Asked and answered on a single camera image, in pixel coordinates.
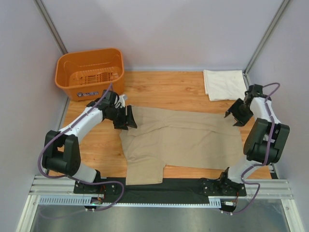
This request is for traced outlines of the beige t shirt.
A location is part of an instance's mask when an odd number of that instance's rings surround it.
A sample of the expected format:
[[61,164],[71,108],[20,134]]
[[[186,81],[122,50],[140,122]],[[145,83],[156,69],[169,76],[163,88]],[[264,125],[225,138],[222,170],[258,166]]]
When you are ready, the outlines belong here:
[[133,106],[137,128],[120,133],[126,185],[160,184],[165,166],[224,170],[243,156],[232,116]]

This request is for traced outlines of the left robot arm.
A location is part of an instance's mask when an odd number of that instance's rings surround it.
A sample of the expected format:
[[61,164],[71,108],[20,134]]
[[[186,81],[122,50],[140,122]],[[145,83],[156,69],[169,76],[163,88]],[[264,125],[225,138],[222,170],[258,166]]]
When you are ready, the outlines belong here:
[[132,106],[126,104],[127,95],[118,95],[110,89],[104,90],[100,98],[86,105],[83,112],[66,127],[49,131],[44,148],[38,158],[38,169],[58,172],[62,177],[71,177],[84,183],[85,189],[96,194],[101,190],[100,174],[82,163],[80,142],[98,124],[110,120],[116,130],[137,128]]

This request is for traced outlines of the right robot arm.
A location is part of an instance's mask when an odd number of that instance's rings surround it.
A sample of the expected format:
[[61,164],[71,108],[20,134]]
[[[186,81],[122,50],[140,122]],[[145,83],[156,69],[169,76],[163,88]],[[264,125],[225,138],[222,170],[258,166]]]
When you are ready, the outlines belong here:
[[245,98],[237,99],[225,113],[225,117],[234,117],[234,126],[243,127],[252,117],[254,125],[244,144],[244,157],[220,175],[217,188],[223,195],[241,189],[254,171],[281,158],[290,127],[281,123],[272,109],[271,95],[275,91],[266,95],[263,89],[258,84],[249,86]]

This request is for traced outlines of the folded white t shirt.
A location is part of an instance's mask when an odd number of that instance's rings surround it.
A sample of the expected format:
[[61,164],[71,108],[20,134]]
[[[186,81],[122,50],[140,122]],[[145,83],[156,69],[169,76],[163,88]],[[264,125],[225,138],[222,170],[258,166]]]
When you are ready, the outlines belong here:
[[242,70],[203,71],[204,89],[211,102],[236,101],[245,98],[246,86]]

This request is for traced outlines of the orange plastic basket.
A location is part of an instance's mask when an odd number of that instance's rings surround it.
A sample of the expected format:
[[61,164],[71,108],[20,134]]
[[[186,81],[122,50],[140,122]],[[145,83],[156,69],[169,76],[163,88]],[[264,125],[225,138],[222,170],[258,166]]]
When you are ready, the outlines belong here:
[[67,53],[56,65],[55,84],[72,101],[96,99],[112,85],[117,94],[125,91],[122,52],[105,48]]

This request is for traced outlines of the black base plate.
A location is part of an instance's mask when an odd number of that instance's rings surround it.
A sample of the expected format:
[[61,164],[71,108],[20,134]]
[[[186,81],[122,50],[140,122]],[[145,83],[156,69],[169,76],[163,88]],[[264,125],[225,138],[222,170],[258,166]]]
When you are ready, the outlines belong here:
[[[126,179],[121,177],[108,177],[105,185],[75,184],[75,194],[104,195],[103,201],[110,203],[116,201],[122,192],[118,182],[125,184]],[[175,203],[175,204],[202,204],[208,203],[210,196],[237,197],[246,196],[244,184],[229,186],[218,179],[206,178],[164,178],[160,184],[125,185],[124,194],[119,203]]]

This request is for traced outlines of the right aluminium frame post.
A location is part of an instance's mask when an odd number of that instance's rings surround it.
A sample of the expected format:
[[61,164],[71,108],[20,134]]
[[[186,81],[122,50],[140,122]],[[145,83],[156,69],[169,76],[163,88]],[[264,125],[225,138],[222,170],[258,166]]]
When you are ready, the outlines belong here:
[[257,61],[258,57],[260,56],[261,52],[263,51],[264,47],[266,46],[268,40],[275,31],[277,25],[279,24],[280,19],[283,17],[285,11],[287,10],[291,2],[292,0],[283,0],[279,5],[262,39],[260,40],[257,48],[255,49],[253,55],[251,56],[246,68],[244,69],[244,75],[246,77],[249,75],[250,70],[254,66],[255,62]]

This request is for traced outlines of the aluminium frame post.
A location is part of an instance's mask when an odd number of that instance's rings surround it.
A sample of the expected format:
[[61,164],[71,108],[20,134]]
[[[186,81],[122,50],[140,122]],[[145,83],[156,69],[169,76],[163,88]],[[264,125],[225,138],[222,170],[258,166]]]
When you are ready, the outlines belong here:
[[34,3],[39,11],[39,13],[41,14],[41,17],[43,18],[44,22],[46,23],[53,39],[55,40],[55,43],[57,44],[61,54],[65,55],[68,53],[54,23],[53,20],[50,16],[50,14],[48,13],[48,10],[43,2],[43,0],[34,0]]
[[261,52],[263,51],[264,47],[266,46],[268,40],[275,31],[277,25],[279,24],[280,19],[283,17],[285,11],[287,10],[291,2],[292,0],[283,0],[279,5],[262,39],[260,40],[257,48],[255,49],[253,55],[251,56],[246,68],[244,69],[244,75],[246,77],[249,75],[250,70],[254,66],[255,62],[257,61],[258,57],[260,56]]

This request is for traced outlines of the left aluminium frame post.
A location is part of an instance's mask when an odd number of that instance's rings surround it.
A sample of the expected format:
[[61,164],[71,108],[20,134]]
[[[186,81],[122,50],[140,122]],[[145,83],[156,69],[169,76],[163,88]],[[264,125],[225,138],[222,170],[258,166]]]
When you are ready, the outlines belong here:
[[65,55],[68,53],[54,23],[53,20],[50,16],[50,14],[48,13],[48,10],[43,2],[43,0],[34,0],[34,3],[39,11],[39,13],[41,14],[41,17],[43,18],[44,22],[46,23],[53,39],[55,40],[55,43],[57,44],[61,54]]

